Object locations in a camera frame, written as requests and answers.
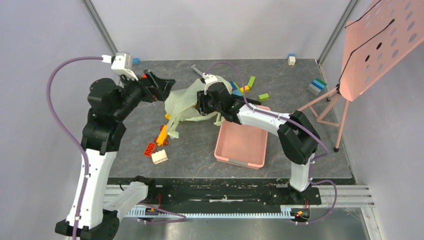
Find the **green avocado plastic bag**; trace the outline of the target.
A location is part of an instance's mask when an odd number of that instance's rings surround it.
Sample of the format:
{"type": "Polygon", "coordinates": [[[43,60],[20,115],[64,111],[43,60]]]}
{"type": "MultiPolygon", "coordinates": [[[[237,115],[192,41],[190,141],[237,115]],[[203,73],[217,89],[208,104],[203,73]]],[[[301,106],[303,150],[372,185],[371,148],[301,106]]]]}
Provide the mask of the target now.
{"type": "Polygon", "coordinates": [[[164,102],[164,109],[170,115],[166,133],[172,139],[179,138],[177,126],[184,121],[200,122],[216,117],[215,125],[220,126],[224,122],[224,117],[214,111],[206,115],[200,114],[195,106],[198,103],[197,92],[204,91],[204,84],[198,78],[188,88],[172,90],[164,102]]]}

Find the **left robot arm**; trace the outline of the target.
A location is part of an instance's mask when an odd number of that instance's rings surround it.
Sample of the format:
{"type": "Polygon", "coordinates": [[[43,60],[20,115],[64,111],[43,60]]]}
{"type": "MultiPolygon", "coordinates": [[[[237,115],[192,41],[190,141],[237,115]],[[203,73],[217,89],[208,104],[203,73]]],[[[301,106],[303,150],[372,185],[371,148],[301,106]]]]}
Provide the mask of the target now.
{"type": "Polygon", "coordinates": [[[160,78],[145,70],[136,80],[121,76],[123,85],[110,78],[94,81],[87,100],[90,109],[82,138],[81,171],[69,214],[55,225],[57,234],[80,240],[111,240],[121,220],[138,203],[157,198],[154,180],[136,176],[129,186],[109,202],[105,192],[109,173],[126,132],[124,120],[141,102],[165,101],[174,79],[160,78]]]}

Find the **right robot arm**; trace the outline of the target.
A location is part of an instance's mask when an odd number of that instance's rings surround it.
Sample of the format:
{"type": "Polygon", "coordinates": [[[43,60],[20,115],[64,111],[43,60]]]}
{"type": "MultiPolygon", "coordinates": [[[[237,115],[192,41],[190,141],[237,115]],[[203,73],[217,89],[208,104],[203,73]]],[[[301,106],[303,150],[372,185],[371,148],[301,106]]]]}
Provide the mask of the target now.
{"type": "Polygon", "coordinates": [[[278,113],[248,102],[229,93],[223,82],[202,81],[203,90],[197,92],[196,110],[202,114],[217,112],[228,122],[257,127],[278,137],[283,153],[291,162],[289,199],[302,204],[309,198],[311,185],[310,164],[321,138],[306,115],[301,111],[278,113]]]}

